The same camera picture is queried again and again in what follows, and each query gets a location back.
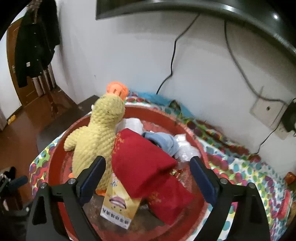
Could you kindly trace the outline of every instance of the television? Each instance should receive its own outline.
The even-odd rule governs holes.
[[[97,0],[96,19],[146,11],[204,12],[259,33],[296,61],[295,6],[287,0]]]

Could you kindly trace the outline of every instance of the metal screw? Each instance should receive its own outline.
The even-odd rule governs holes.
[[[252,188],[252,189],[256,188],[254,183],[249,183],[249,187]]]
[[[47,183],[41,183],[39,187],[40,188],[45,188],[46,186],[47,186]]]
[[[227,180],[226,178],[221,178],[221,179],[220,179],[220,182],[221,182],[222,184],[227,184],[227,183],[228,183],[228,180]]]
[[[76,179],[75,178],[70,178],[69,180],[68,180],[68,183],[69,184],[74,184],[76,182]]]

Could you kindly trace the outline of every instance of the lips picture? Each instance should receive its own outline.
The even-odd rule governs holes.
[[[112,204],[114,204],[116,206],[126,209],[126,203],[125,203],[124,199],[122,199],[121,197],[118,197],[118,196],[112,197],[109,199],[109,202],[111,202]]]

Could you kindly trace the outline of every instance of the white wall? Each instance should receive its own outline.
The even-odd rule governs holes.
[[[75,102],[102,95],[110,81],[155,92],[170,72],[173,42],[194,18],[151,12],[95,20],[96,1],[59,0],[62,44],[52,61],[57,84]],[[274,46],[230,24],[229,41],[257,91],[289,102],[296,94],[295,66]],[[223,20],[201,15],[178,42],[174,76],[161,94],[176,98],[201,120],[219,126],[251,151],[271,130],[250,113],[255,102],[226,48]],[[296,138],[270,136],[263,160],[284,176],[296,168]]]
[[[23,9],[13,20],[21,18],[26,12]],[[5,118],[8,118],[15,112],[21,103],[12,83],[11,75],[8,67],[8,60],[6,54],[6,34],[0,40],[0,109],[2,110]]]

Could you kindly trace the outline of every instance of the lip mask package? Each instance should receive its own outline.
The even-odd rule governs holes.
[[[101,209],[101,216],[110,222],[128,229],[141,199],[132,199],[113,173]]]

